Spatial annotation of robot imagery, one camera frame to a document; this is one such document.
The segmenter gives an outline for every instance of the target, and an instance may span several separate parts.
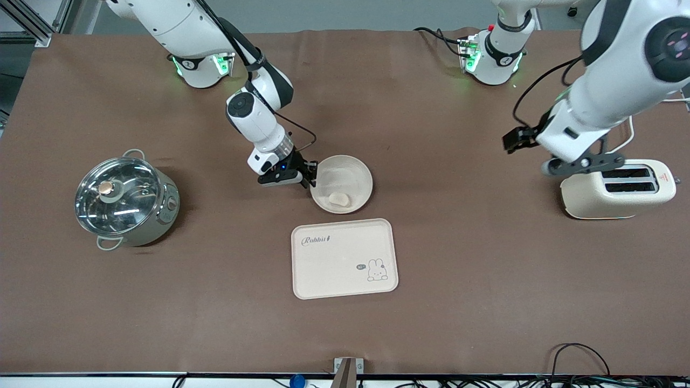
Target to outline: glass pot lid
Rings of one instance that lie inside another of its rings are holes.
[[[156,170],[136,157],[116,157],[93,168],[79,184],[75,212],[80,225],[102,236],[142,224],[161,202]]]

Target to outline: rabbit illustration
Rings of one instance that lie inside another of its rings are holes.
[[[367,280],[373,282],[375,280],[387,280],[388,273],[384,266],[384,261],[381,259],[369,260],[369,277]]]

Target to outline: pot lid knob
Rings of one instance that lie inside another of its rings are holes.
[[[101,195],[111,194],[115,190],[115,185],[111,181],[102,182],[98,185],[98,193]]]

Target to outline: stainless steel pot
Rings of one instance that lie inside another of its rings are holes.
[[[141,158],[130,156],[133,153]],[[157,240],[178,211],[177,187],[137,149],[94,167],[81,180],[75,199],[77,221],[97,235],[96,245],[104,251]],[[115,244],[105,247],[107,241]]]

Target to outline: floor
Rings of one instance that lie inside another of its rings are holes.
[[[40,4],[41,9],[46,9],[39,12],[43,15],[49,13],[61,0],[33,1]],[[566,15],[568,7],[540,10],[542,28],[581,28],[594,1],[582,2],[580,11],[574,18]],[[420,26],[443,30],[455,30],[464,26],[485,28],[490,23],[495,23],[497,13],[489,0],[436,0],[433,3],[427,0],[207,0],[207,3],[220,17],[232,21],[247,33],[330,29],[412,30]],[[0,14],[0,31],[14,27],[14,22]],[[120,19],[100,0],[83,0],[75,22],[68,31],[103,35],[146,34],[136,21]],[[17,77],[26,74],[33,50],[31,44],[0,44],[1,110],[11,113],[21,87],[21,78]]]

